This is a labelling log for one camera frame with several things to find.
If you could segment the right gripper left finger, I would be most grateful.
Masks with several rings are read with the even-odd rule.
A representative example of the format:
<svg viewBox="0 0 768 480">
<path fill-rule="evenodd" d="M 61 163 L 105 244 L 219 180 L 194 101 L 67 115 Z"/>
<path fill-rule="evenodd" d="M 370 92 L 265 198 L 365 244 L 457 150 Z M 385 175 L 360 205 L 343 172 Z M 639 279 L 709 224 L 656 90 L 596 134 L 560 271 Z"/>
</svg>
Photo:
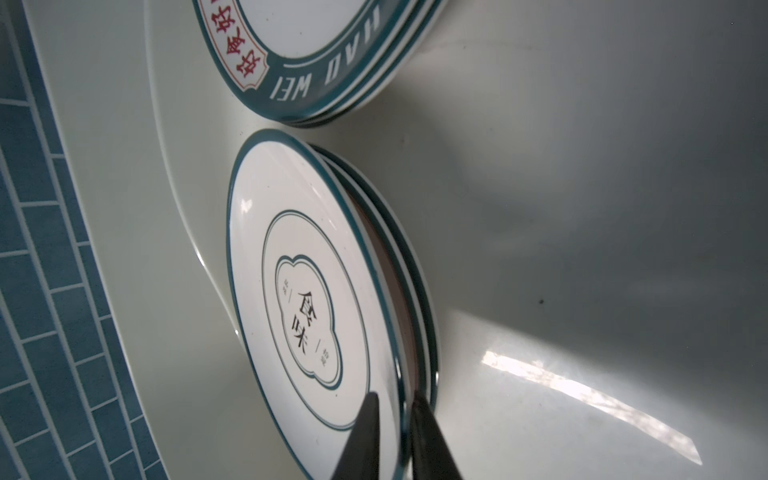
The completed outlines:
<svg viewBox="0 0 768 480">
<path fill-rule="evenodd" d="M 360 407 L 332 479 L 378 480 L 379 473 L 379 397 L 376 392 L 369 392 Z"/>
</svg>

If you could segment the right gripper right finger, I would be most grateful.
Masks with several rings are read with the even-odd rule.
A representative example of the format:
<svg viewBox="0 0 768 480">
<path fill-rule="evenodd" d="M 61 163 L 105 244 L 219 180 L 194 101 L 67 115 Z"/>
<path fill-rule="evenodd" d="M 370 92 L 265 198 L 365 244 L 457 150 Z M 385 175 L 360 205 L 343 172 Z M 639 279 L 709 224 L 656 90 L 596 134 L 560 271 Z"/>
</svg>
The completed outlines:
<svg viewBox="0 0 768 480">
<path fill-rule="evenodd" d="M 415 392 L 411 405 L 410 437 L 415 480 L 462 480 L 428 400 Z"/>
</svg>

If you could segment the green lettered rim plate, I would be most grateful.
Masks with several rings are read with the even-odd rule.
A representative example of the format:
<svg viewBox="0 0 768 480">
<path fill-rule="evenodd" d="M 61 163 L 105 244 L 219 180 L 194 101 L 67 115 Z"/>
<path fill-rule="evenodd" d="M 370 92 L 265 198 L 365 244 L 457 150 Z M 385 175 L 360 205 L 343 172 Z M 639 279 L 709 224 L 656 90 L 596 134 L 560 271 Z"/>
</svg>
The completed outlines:
<svg viewBox="0 0 768 480">
<path fill-rule="evenodd" d="M 231 92 L 269 120 L 293 123 L 356 87 L 416 9 L 414 1 L 236 1 L 193 4 Z"/>
<path fill-rule="evenodd" d="M 387 99 L 405 98 L 405 83 L 402 70 L 409 72 L 412 57 L 420 50 L 423 41 L 429 37 L 448 1 L 418 1 L 418 11 L 406 21 L 406 30 L 395 38 L 395 45 L 387 49 L 383 60 L 379 60 L 374 72 L 367 74 L 361 86 L 355 87 L 343 100 L 328 112 L 310 120 L 295 124 L 301 129 L 318 128 L 337 119 L 365 108 L 383 95 Z"/>
</svg>

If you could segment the white plate thin dark rim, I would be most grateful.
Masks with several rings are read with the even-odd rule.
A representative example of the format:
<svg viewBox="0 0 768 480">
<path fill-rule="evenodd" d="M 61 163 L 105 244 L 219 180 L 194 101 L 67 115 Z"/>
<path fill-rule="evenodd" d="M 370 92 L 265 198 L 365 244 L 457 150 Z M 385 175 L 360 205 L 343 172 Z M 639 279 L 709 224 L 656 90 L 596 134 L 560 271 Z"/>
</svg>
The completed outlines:
<svg viewBox="0 0 768 480">
<path fill-rule="evenodd" d="M 311 479 L 335 470 L 376 393 L 380 477 L 405 473 L 410 383 L 384 273 L 346 190 L 307 143 L 246 139 L 229 181 L 227 269 L 270 415 Z"/>
</svg>

